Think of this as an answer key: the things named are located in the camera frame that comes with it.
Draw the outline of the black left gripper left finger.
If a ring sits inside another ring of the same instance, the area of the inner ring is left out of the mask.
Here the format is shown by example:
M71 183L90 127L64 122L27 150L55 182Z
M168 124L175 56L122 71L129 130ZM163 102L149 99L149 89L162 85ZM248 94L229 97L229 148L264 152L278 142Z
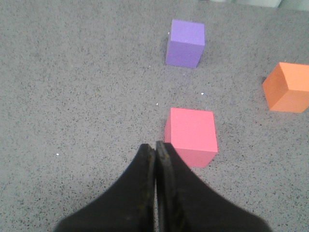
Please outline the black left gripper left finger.
M131 164L100 197L61 220L56 232L154 231L155 151L142 144Z

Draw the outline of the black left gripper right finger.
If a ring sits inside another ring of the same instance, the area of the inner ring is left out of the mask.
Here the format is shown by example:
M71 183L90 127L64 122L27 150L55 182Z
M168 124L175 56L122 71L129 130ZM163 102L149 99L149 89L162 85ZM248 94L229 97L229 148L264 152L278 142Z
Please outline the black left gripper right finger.
M269 232L260 217L229 202L184 163L170 143L156 143L161 232Z

